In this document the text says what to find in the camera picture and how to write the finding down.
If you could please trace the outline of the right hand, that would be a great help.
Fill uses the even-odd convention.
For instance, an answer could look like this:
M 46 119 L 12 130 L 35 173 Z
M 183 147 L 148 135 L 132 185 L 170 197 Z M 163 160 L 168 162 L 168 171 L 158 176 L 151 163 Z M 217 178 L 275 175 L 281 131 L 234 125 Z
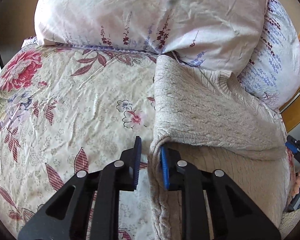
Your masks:
M 292 197 L 295 197 L 299 193 L 299 190 L 300 190 L 300 172 L 296 176 L 295 184 L 292 187 L 292 192 L 291 192 Z

